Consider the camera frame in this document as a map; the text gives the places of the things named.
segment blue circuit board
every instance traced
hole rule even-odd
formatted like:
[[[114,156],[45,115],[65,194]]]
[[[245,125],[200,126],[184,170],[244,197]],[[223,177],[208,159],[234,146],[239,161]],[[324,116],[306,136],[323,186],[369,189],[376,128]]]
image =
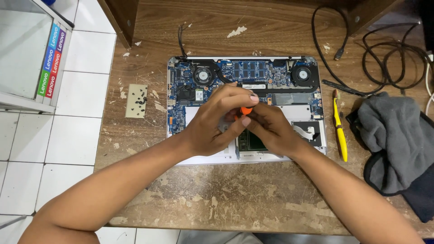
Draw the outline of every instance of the blue circuit board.
[[[312,65],[311,59],[296,61],[293,66]],[[294,83],[287,69],[287,63],[282,66],[275,66],[271,61],[265,60],[218,60],[215,62],[223,76],[244,88],[255,91],[255,83],[264,83],[275,88],[299,89]],[[202,87],[193,81],[193,67],[190,62],[169,63],[168,77],[168,133],[176,134],[185,128],[185,107],[200,106],[204,104],[214,89],[224,85],[219,77],[214,78],[210,86]],[[188,87],[193,90],[195,96],[189,101],[179,100],[177,91]],[[268,105],[291,105],[309,104],[312,111],[312,120],[324,118],[320,87],[310,93],[287,93],[287,94],[265,94],[260,97],[260,102]]]

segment wood grain surface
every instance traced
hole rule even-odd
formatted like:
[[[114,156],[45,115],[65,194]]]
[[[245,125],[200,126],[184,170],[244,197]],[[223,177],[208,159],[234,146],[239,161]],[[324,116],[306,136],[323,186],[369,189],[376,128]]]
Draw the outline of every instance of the wood grain surface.
[[[147,1],[138,7],[132,49],[116,43],[95,170],[102,169],[131,154],[151,147],[166,136],[167,61],[180,55],[178,25],[190,25],[184,31],[184,48],[191,55],[310,55],[318,58],[322,79],[333,80],[319,60],[311,34],[309,6],[285,1]],[[239,26],[246,31],[227,38]],[[361,35],[350,38],[340,61],[333,56],[345,34],[336,14],[319,12],[317,36],[321,47],[330,47],[326,59],[335,73],[351,87],[370,91],[377,87],[363,74]],[[370,38],[375,44],[387,40],[382,34]],[[422,45],[420,35],[412,35],[412,44]],[[385,54],[388,49],[376,52]],[[368,70],[377,76],[379,68],[368,58]],[[389,61],[394,77],[401,67],[398,56]],[[422,62],[407,57],[403,84],[413,82],[423,72]],[[144,119],[125,118],[129,84],[148,85],[148,103]],[[393,87],[384,89],[400,96]],[[355,141],[348,123],[343,129],[348,142],[348,162],[340,160],[332,125],[332,88],[322,86],[328,156],[358,177],[369,152]],[[424,84],[407,90],[424,109],[428,96]],[[357,108],[362,99],[341,93],[338,102],[344,115]],[[422,224],[401,196],[387,200],[395,206],[423,237],[431,237],[434,223]],[[173,167],[139,194],[111,225],[123,227],[176,228],[224,231],[264,231],[305,234],[342,234],[349,232],[307,178],[293,162],[206,165]]]

